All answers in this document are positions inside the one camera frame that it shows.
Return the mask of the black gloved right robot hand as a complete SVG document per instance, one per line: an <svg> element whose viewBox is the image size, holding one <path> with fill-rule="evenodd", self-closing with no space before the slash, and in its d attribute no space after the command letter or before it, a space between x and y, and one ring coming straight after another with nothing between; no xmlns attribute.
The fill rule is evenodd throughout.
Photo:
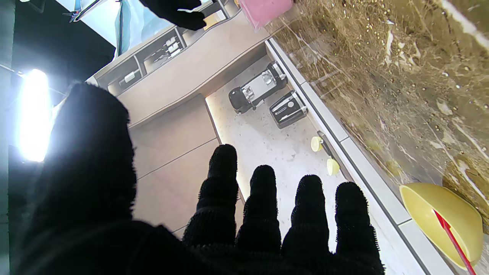
<svg viewBox="0 0 489 275"><path fill-rule="evenodd" d="M207 26L205 15L199 11L192 11L202 5L200 0L141 0L140 2L157 17L180 28L198 31Z"/></svg>

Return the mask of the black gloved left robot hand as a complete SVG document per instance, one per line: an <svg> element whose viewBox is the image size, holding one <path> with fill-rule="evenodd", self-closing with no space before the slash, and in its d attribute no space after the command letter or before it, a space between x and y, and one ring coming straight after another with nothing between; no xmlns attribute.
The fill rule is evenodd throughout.
<svg viewBox="0 0 489 275"><path fill-rule="evenodd" d="M182 239L133 219L136 199L129 113L106 90L75 84L60 108L14 275L383 275L368 202L357 184L335 193L336 251L321 179L298 183L281 238L274 169L256 167L243 224L235 221L237 151L218 146Z"/></svg>

